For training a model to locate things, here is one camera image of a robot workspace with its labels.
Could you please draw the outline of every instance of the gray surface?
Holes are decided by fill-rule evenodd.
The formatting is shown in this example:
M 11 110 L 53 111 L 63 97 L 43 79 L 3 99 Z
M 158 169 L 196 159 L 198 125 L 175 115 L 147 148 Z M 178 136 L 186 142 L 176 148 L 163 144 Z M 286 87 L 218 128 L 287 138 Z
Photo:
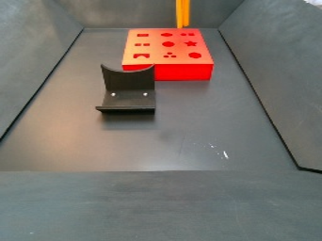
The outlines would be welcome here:
M 0 239 L 319 241 L 322 176 L 1 173 Z
M 103 63 L 120 69 L 127 30 L 85 30 L 0 143 L 1 170 L 295 169 L 215 29 L 210 82 L 158 82 L 156 114 L 101 116 Z
M 247 0 L 220 31 L 302 168 L 322 170 L 322 12 Z
M 0 137 L 80 30 L 56 2 L 0 1 Z
M 175 27 L 175 0 L 55 0 L 85 27 Z M 244 0 L 191 0 L 191 26 L 219 27 Z

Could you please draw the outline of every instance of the shape cutout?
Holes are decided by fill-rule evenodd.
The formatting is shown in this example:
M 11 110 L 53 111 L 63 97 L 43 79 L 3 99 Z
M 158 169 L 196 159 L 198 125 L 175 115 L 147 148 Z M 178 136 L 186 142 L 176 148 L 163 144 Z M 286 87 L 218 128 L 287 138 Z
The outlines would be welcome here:
M 162 43 L 162 45 L 163 45 L 164 47 L 174 47 L 174 46 L 175 46 L 175 43 L 174 43 L 172 41 L 166 41 L 166 42 Z
M 164 37 L 171 37 L 172 36 L 172 34 L 170 34 L 170 33 L 163 33 L 160 35 L 164 36 Z
M 134 54 L 134 58 L 139 58 L 140 56 L 144 56 L 146 58 L 148 58 L 150 54 Z
M 188 56 L 192 57 L 192 58 L 200 58 L 202 57 L 202 55 L 199 53 L 195 53 L 195 52 L 190 53 Z
M 186 41 L 184 44 L 186 44 L 186 46 L 196 46 L 198 42 L 195 42 L 195 41 Z

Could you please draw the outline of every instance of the bin floor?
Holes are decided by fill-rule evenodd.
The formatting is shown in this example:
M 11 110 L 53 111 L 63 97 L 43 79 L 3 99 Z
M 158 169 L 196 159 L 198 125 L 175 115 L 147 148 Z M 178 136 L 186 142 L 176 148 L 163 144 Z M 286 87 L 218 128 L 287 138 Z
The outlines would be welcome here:
M 127 32 L 83 31 L 0 143 L 0 170 L 295 170 L 216 29 L 202 30 L 210 82 L 158 82 L 155 115 L 96 111 Z

